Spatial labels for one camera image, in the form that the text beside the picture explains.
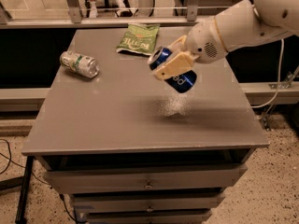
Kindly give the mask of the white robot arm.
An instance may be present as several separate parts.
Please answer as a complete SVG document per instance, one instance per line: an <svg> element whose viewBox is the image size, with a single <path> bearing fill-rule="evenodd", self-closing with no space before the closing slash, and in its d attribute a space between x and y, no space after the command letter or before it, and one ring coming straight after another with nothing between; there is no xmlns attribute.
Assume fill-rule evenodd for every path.
<svg viewBox="0 0 299 224"><path fill-rule="evenodd" d="M272 43L299 32L299 0L242 0L198 22L148 59L159 80L185 74L195 63L213 63L228 53Z"/></svg>

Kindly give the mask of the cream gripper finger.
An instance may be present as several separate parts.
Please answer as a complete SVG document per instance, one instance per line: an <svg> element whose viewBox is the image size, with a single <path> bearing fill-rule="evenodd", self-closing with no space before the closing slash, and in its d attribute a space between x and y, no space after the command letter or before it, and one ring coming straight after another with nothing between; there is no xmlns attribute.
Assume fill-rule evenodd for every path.
<svg viewBox="0 0 299 224"><path fill-rule="evenodd" d="M191 55L189 51L172 53L170 51L156 51L151 55L151 63L157 67L152 74L158 80L167 80L192 70L198 55Z"/></svg>
<svg viewBox="0 0 299 224"><path fill-rule="evenodd" d="M186 41L187 36L183 35L180 38L178 38L176 41L171 43L167 48L172 52L172 53L179 53L179 52L184 52L186 51L186 46L185 46L185 41Z"/></svg>

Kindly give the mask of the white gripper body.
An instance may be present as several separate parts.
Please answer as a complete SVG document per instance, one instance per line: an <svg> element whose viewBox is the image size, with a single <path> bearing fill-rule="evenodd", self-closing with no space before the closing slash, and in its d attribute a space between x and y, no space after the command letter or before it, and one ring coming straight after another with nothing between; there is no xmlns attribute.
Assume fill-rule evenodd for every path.
<svg viewBox="0 0 299 224"><path fill-rule="evenodd" d="M214 17L198 22L189 31L185 48L197 56L200 63L213 63L227 55Z"/></svg>

